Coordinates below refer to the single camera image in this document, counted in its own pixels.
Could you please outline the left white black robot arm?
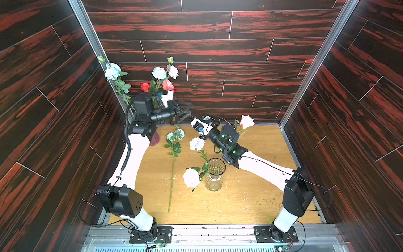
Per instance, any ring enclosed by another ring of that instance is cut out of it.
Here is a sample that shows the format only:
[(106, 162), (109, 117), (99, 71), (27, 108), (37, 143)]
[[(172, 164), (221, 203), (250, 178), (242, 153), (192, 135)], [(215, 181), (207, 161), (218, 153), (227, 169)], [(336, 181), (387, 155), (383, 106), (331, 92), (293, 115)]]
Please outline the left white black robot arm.
[(180, 123), (189, 117), (192, 104), (173, 98), (173, 92), (137, 94), (125, 113), (124, 151), (118, 167), (96, 196), (106, 212), (119, 216), (140, 232), (156, 233), (156, 220), (143, 208), (143, 196), (135, 191), (137, 173), (159, 123)]

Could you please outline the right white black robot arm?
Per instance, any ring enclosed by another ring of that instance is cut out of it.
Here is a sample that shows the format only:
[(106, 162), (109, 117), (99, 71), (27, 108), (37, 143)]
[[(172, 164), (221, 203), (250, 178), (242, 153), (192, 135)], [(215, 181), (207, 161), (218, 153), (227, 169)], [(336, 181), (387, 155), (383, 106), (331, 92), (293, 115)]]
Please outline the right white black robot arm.
[(313, 184), (305, 179), (305, 169), (288, 169), (255, 155), (238, 144), (240, 134), (233, 125), (224, 125), (220, 130), (218, 125), (213, 118), (195, 118), (191, 122), (203, 140), (209, 139), (218, 148), (226, 163), (265, 179), (283, 192), (282, 209), (271, 225), (271, 232), (287, 233), (314, 198)]

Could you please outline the blue white flower spray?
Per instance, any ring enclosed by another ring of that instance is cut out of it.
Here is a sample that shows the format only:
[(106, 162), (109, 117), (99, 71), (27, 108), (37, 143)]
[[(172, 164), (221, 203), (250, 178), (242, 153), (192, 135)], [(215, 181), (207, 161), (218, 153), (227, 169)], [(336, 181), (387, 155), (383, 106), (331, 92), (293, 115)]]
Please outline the blue white flower spray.
[(172, 157), (172, 169), (171, 169), (171, 181), (170, 181), (170, 196), (169, 196), (169, 206), (167, 212), (171, 211), (172, 205), (172, 196), (174, 189), (174, 180), (175, 180), (175, 160), (178, 158), (178, 155), (181, 153), (181, 144), (180, 141), (185, 137), (185, 132), (180, 126), (176, 126), (173, 132), (170, 132), (166, 136), (167, 144), (164, 146), (167, 149), (170, 149), (169, 156)]

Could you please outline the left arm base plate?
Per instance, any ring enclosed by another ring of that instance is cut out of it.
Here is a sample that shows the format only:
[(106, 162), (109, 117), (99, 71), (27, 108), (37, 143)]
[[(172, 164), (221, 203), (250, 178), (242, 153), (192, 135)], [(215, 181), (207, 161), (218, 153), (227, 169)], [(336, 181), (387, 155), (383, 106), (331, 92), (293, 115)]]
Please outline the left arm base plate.
[(172, 226), (160, 226), (152, 228), (150, 231), (138, 231), (133, 230), (130, 235), (130, 244), (169, 244), (172, 241), (173, 227)]

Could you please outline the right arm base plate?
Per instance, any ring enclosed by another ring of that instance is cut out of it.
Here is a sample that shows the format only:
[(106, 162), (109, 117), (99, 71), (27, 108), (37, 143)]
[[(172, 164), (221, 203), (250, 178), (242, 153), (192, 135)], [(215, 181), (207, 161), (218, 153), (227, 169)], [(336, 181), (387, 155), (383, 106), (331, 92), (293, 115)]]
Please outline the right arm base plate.
[(286, 233), (274, 225), (254, 226), (254, 235), (258, 243), (296, 243), (299, 241), (294, 226)]

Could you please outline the clear glass vase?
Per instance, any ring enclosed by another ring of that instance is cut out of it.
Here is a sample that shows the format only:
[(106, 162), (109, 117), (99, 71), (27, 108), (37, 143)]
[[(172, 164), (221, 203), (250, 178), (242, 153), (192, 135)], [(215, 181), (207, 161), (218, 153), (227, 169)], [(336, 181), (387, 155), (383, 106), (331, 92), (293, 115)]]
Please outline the clear glass vase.
[(206, 187), (210, 191), (219, 191), (222, 187), (222, 176), (226, 171), (226, 164), (219, 158), (210, 159), (206, 175)]

